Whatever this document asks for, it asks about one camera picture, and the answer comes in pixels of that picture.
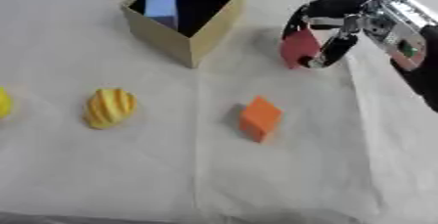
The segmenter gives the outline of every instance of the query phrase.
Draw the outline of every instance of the blue cube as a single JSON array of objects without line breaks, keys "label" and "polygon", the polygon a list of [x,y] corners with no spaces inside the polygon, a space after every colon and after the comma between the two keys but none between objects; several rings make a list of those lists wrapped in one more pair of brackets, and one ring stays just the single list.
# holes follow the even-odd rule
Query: blue cube
[{"label": "blue cube", "polygon": [[176,0],[145,0],[145,16],[157,22],[178,29]]}]

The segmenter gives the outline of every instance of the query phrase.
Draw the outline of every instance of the cardboard box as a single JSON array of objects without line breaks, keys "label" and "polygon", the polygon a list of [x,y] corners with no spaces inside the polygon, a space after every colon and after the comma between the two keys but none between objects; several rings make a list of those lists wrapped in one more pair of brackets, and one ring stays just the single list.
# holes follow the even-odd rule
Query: cardboard box
[{"label": "cardboard box", "polygon": [[121,9],[136,37],[197,67],[241,14],[243,0],[177,0],[177,6],[178,30],[145,17],[145,0],[125,0]]}]

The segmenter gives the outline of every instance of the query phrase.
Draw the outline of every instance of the croissant toy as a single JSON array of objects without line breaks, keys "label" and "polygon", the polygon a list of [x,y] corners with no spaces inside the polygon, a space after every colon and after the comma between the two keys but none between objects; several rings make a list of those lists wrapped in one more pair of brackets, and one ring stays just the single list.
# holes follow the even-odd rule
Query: croissant toy
[{"label": "croissant toy", "polygon": [[107,129],[131,116],[136,108],[132,94],[120,88],[98,89],[85,106],[84,119],[91,128]]}]

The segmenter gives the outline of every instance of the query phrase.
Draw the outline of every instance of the yellow object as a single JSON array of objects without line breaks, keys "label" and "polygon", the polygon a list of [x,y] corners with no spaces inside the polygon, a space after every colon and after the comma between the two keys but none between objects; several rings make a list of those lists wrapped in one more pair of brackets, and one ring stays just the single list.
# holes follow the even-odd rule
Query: yellow object
[{"label": "yellow object", "polygon": [[106,129],[128,118],[137,107],[135,97],[116,89],[98,89],[85,107],[84,118],[92,128]]},{"label": "yellow object", "polygon": [[4,118],[11,113],[12,105],[11,97],[3,87],[0,87],[0,118]]}]

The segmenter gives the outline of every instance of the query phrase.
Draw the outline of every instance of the robotic arm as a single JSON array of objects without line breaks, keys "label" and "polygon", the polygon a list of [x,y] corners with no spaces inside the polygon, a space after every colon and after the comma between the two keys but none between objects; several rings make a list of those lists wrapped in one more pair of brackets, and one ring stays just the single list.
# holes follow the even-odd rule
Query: robotic arm
[{"label": "robotic arm", "polygon": [[338,29],[315,57],[297,62],[329,67],[358,42],[361,31],[391,57],[391,65],[438,112],[438,18],[416,0],[315,0],[290,18],[283,40],[310,27]]}]

